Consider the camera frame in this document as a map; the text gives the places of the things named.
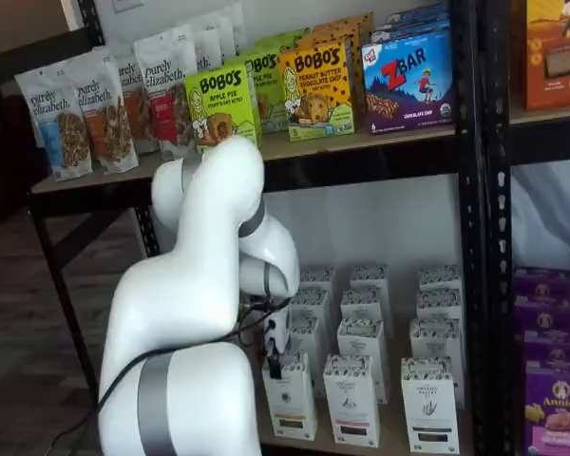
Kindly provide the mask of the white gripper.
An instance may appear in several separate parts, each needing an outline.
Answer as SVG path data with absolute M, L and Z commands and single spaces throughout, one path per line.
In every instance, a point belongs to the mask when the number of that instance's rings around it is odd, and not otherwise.
M 292 317 L 288 303 L 280 303 L 271 309 L 263 323 L 266 364 L 269 376 L 275 380 L 282 379 L 280 355 L 290 345 Z

